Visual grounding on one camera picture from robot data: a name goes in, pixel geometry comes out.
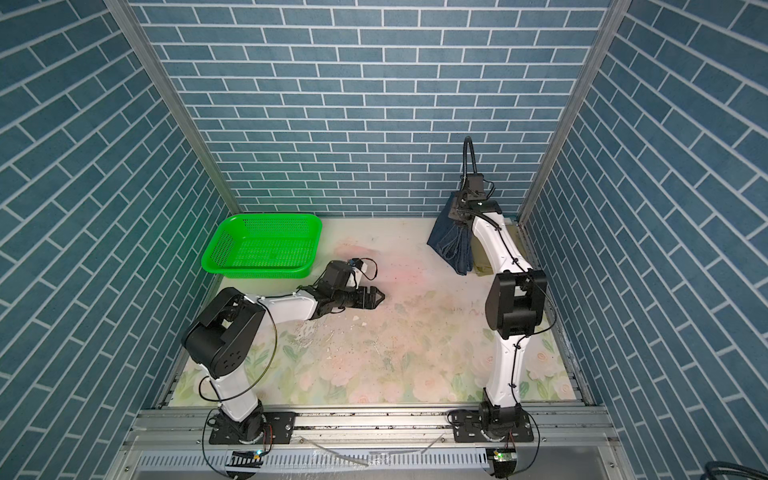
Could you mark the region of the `dark navy skirt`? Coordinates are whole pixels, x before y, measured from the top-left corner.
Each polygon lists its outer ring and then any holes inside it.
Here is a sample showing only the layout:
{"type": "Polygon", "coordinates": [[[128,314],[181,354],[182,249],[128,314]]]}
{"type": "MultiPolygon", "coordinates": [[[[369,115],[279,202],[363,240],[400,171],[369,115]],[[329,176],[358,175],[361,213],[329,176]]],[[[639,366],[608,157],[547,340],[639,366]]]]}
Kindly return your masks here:
{"type": "Polygon", "coordinates": [[[427,245],[458,275],[466,276],[474,267],[471,228],[449,217],[456,193],[452,192],[430,232],[427,245]]]}

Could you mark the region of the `olive khaki skirt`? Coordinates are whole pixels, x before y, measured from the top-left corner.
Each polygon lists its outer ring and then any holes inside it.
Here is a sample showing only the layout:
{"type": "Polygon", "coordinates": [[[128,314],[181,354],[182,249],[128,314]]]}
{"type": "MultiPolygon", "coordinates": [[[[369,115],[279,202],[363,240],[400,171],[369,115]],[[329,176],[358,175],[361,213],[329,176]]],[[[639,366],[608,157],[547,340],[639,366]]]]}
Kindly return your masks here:
{"type": "Polygon", "coordinates": [[[488,276],[494,274],[494,269],[492,265],[485,261],[485,262],[476,262],[474,265],[474,272],[478,276],[488,276]]]}

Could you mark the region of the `green plastic basket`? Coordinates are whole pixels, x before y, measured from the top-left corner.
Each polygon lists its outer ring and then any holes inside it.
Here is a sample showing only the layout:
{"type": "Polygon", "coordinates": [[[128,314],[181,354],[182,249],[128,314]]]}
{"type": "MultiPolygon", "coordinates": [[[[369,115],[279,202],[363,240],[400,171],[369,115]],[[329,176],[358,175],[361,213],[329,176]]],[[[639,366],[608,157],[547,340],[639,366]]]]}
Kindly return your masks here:
{"type": "Polygon", "coordinates": [[[232,279],[300,279],[312,270],[323,224],[312,214],[242,213],[222,221],[202,268],[232,279]]]}

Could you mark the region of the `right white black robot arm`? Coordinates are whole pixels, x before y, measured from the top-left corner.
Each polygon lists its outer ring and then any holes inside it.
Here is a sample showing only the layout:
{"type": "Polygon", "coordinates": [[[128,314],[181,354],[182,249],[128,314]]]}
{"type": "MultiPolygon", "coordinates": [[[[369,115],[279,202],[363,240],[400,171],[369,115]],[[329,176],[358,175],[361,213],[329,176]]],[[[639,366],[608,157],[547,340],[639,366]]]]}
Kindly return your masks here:
{"type": "Polygon", "coordinates": [[[519,384],[525,349],[543,319],[546,275],[523,258],[496,202],[454,200],[449,217],[470,228],[494,273],[485,301],[494,356],[479,407],[480,430],[492,441],[530,442],[534,427],[520,402],[519,384]]]}

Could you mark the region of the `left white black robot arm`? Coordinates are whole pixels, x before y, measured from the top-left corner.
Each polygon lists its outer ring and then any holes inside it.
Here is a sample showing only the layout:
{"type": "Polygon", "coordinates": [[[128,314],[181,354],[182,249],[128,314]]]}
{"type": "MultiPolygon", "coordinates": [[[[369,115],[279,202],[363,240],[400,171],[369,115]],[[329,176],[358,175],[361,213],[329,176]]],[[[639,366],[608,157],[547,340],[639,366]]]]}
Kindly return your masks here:
{"type": "Polygon", "coordinates": [[[374,310],[386,298],[375,286],[303,286],[290,294],[253,297],[234,287],[221,290],[181,335],[191,360],[202,367],[201,381],[210,385],[201,399],[217,407],[213,416],[217,432],[237,444],[253,444],[267,435],[264,407],[250,380],[246,359],[261,324],[273,331],[281,323],[312,321],[349,309],[374,310]]]}

